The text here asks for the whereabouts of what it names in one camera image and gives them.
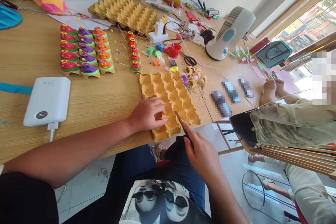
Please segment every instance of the floral shirt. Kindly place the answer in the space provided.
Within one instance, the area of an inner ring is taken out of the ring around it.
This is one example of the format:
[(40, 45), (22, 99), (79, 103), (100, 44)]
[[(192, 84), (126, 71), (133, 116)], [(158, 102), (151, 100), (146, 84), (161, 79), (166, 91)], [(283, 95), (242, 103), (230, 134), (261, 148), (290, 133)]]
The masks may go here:
[(311, 100), (269, 103), (250, 117), (259, 144), (297, 147), (336, 142), (336, 112), (314, 108)]

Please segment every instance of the yellow egg carton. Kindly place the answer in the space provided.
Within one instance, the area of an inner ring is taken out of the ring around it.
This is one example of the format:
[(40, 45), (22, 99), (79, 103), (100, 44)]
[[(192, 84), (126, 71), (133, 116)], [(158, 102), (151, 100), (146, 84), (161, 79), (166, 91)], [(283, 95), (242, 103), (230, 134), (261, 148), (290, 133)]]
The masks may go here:
[(139, 82), (144, 98), (158, 97), (166, 102), (164, 106), (165, 114), (160, 115), (156, 119), (168, 118), (168, 121), (161, 128), (153, 130), (155, 142), (182, 132), (182, 126), (178, 122), (174, 110), (189, 125), (201, 124), (201, 119), (196, 113), (196, 108), (191, 102), (191, 98), (178, 71), (175, 73), (158, 72), (141, 74), (139, 75)]
[(119, 23), (121, 28), (128, 27), (132, 32), (138, 31), (146, 36), (155, 30), (156, 11), (133, 0), (99, 0), (88, 11), (100, 19), (107, 18), (113, 25)]

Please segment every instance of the white power bank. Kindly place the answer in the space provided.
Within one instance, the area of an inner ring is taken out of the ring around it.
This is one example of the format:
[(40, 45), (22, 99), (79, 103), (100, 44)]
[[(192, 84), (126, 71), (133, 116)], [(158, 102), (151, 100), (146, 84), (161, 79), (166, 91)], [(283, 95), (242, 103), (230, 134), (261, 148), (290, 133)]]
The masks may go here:
[(34, 83), (24, 126), (63, 122), (67, 118), (71, 81), (67, 77), (41, 77)]

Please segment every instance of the white desk fan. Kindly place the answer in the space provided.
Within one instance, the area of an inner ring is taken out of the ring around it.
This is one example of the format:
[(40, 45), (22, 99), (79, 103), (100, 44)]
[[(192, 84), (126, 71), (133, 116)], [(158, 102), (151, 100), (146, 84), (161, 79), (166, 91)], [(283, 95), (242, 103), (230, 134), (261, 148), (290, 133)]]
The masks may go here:
[(207, 43), (205, 47), (207, 55), (215, 61), (223, 60), (226, 56), (223, 53), (224, 49), (229, 45), (234, 47), (255, 19), (256, 17), (251, 11), (239, 6), (235, 7), (225, 20), (217, 37)]

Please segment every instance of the hand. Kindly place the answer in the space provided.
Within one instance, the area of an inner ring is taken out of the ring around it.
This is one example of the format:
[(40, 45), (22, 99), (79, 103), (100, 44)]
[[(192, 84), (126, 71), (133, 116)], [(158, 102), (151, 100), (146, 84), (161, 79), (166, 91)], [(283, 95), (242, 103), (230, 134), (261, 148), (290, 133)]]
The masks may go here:
[(163, 126), (168, 119), (155, 120), (155, 114), (165, 114), (165, 108), (162, 105), (166, 103), (157, 97), (145, 98), (133, 110), (131, 116), (127, 119), (131, 133), (152, 130)]
[(194, 145), (193, 149), (190, 140), (184, 137), (189, 162), (204, 182), (209, 184), (218, 176), (224, 175), (219, 163), (218, 152), (212, 143), (206, 140), (200, 133), (195, 132), (185, 121), (183, 121), (183, 126)]
[(276, 84), (274, 79), (266, 79), (266, 82), (264, 83), (264, 89), (266, 90), (276, 90)]
[(283, 91), (285, 82), (280, 79), (274, 79), (275, 84), (276, 84), (276, 92), (278, 93), (279, 91)]

